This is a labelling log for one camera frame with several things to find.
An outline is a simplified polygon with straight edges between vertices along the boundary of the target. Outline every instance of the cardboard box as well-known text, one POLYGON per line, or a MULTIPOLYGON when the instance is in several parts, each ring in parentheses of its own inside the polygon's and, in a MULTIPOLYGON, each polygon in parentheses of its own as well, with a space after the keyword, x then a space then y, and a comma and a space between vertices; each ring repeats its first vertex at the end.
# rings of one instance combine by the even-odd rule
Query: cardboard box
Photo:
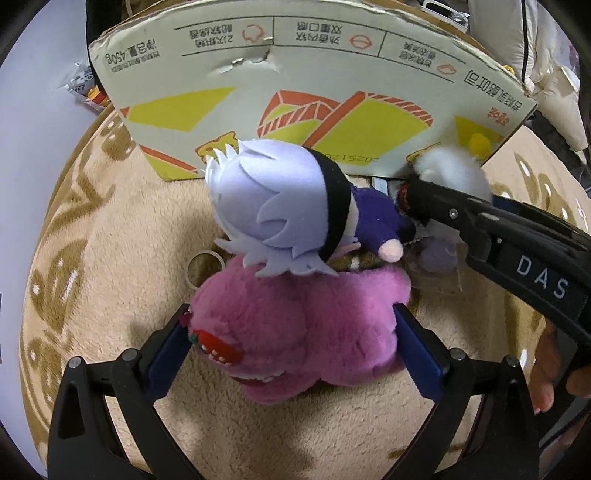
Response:
POLYGON ((90 56, 164 180, 201 177, 214 148, 251 138, 315 148, 348 174, 392 177, 438 142, 480 134, 491 153, 535 108, 452 25, 379 3, 183 2, 106 32, 90 56))

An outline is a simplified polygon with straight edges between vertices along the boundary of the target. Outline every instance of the pink plush toy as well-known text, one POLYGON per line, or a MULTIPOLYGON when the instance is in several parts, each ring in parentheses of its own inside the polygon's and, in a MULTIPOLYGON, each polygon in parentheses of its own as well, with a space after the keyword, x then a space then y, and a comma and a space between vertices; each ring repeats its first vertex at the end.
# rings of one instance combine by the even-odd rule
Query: pink plush toy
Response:
POLYGON ((189 334, 248 398, 275 404, 318 380, 354 386, 402 368, 392 311, 410 296, 402 269, 258 278, 260 266, 242 260, 199 288, 189 334))

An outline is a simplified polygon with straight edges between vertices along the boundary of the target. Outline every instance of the felt hair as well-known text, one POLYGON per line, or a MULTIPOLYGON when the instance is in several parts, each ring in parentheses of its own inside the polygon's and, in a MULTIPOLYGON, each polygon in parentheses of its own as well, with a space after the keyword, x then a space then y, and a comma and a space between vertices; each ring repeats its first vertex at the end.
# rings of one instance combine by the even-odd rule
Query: felt hair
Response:
MULTIPOLYGON (((244 255, 243 266, 265 264, 257 277, 284 272, 336 275, 319 257, 329 228, 327 190, 315 157, 276 140, 239 141, 238 153, 214 150, 205 181, 213 214, 229 241, 223 249, 244 255)), ((355 238, 344 236, 339 246, 355 238)))

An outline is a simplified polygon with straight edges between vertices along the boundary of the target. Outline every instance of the plastic bag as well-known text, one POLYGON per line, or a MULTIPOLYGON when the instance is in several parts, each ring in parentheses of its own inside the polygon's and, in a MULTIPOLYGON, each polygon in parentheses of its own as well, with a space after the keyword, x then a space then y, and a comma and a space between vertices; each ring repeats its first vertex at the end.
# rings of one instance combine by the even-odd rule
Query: plastic bag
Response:
POLYGON ((99 90, 88 59, 75 62, 64 87, 83 103, 100 112, 109 103, 109 97, 99 90))

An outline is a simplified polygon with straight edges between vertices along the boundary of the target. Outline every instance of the blue gripper pad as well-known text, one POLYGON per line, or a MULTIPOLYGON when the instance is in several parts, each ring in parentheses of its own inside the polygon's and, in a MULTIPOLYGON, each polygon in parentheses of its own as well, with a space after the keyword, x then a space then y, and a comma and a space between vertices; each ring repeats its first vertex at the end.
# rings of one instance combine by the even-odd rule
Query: blue gripper pad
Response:
POLYGON ((187 329, 177 322, 147 369, 144 390, 147 399, 155 402, 168 394, 192 346, 187 337, 187 329))
POLYGON ((450 365, 447 349, 430 330, 425 330, 403 304, 394 306, 398 352, 424 398, 441 400, 450 365))

